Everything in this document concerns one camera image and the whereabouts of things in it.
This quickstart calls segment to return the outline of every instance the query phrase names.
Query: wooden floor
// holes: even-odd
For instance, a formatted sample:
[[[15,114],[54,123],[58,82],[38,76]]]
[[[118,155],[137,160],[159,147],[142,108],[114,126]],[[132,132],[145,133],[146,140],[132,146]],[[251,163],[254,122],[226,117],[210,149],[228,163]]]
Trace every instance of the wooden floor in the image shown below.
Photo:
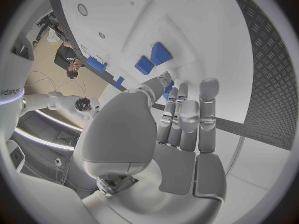
[[[33,50],[34,62],[30,71],[40,71],[46,74],[55,82],[56,88],[60,87],[58,91],[60,91],[65,96],[77,95],[84,97],[83,90],[76,82],[74,82],[77,81],[84,88],[82,81],[80,79],[73,79],[72,82],[68,82],[70,79],[67,78],[66,71],[54,63],[56,51],[61,45],[62,41],[50,43],[48,42],[47,37],[48,32],[45,32],[40,42],[36,44],[36,47]],[[44,76],[43,74],[33,72],[28,75],[26,84],[31,85],[34,82],[45,78],[46,76]],[[80,68],[78,72],[78,78],[81,78],[85,83],[86,97],[90,99],[98,99],[108,84],[106,81],[102,80],[86,67]],[[53,90],[54,88],[49,80],[42,80],[30,87],[25,87],[25,93],[27,95],[47,94],[48,92]],[[83,128],[86,123],[85,121],[80,121],[67,116],[63,111],[50,111],[49,109],[44,109],[43,111],[53,118],[81,128]]]

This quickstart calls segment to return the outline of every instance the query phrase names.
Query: man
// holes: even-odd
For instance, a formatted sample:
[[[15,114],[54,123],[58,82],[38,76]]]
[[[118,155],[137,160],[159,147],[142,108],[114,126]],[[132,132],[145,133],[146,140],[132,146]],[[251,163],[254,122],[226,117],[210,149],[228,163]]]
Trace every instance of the man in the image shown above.
[[[63,45],[59,48],[59,54],[70,64],[66,71],[67,77],[70,79],[76,78],[78,76],[78,70],[81,67],[84,67],[84,64],[82,61],[78,60],[78,57],[69,41],[63,42]]]

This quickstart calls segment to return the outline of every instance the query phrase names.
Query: logo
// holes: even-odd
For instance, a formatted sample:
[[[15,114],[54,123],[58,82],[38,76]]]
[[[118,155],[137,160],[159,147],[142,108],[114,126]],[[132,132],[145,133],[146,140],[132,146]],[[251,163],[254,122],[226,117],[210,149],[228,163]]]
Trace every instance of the logo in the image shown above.
[[[7,89],[6,91],[1,91],[0,95],[1,96],[9,96],[9,95],[12,95],[12,94],[17,94],[20,92],[20,89],[15,89],[15,90],[9,90]]]

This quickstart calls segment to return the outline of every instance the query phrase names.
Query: led light strip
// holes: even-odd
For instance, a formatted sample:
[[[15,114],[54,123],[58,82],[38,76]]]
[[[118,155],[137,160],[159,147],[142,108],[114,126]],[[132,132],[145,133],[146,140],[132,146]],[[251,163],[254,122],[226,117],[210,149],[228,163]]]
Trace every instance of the led light strip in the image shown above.
[[[23,97],[24,94],[25,94],[25,89],[23,89],[22,93],[21,93],[19,96],[15,97],[15,98],[13,98],[13,99],[11,99],[11,100],[8,100],[8,101],[0,101],[0,105],[4,105],[4,104],[8,104],[8,103],[14,102],[14,101],[20,99],[21,97]]]
[[[18,134],[20,134],[20,135],[28,138],[28,139],[31,139],[31,140],[33,140],[35,142],[38,142],[38,143],[46,145],[46,146],[50,146],[50,147],[53,147],[53,148],[61,148],[61,149],[70,150],[70,151],[74,151],[75,150],[74,147],[70,147],[70,146],[66,146],[66,145],[62,145],[62,144],[57,144],[57,143],[51,143],[51,142],[42,140],[40,138],[34,137],[31,134],[26,133],[26,132],[24,132],[23,130],[21,130],[19,128],[15,128],[14,131],[16,133],[18,133]]]
[[[64,126],[66,126],[66,127],[69,127],[69,128],[71,128],[71,129],[74,129],[74,130],[77,130],[77,131],[80,131],[80,132],[82,132],[82,130],[83,130],[83,129],[81,129],[81,128],[77,128],[77,127],[71,126],[70,124],[64,123],[64,122],[62,122],[62,121],[60,121],[60,120],[57,120],[57,119],[55,119],[55,118],[53,118],[53,117],[51,117],[51,116],[45,114],[45,113],[42,112],[42,111],[35,110],[35,112],[37,112],[38,114],[40,114],[40,115],[42,115],[42,116],[44,116],[44,117],[46,117],[46,118],[48,118],[48,119],[50,119],[50,120],[52,120],[52,121],[54,121],[54,122],[57,122],[57,123],[62,124],[62,125],[64,125]]]

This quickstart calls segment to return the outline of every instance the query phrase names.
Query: person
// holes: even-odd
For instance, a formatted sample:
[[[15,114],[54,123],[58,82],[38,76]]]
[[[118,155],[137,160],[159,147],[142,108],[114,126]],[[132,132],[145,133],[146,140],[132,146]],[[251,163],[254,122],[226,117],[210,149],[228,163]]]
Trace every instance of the person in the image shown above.
[[[67,60],[70,63],[70,66],[68,67],[66,71],[67,77],[70,79],[74,79],[78,76],[78,70],[81,67],[84,67],[84,64],[82,61],[80,61],[76,55],[76,53],[73,50],[73,47],[69,41],[63,42],[63,47],[61,48],[61,53],[65,60]]]

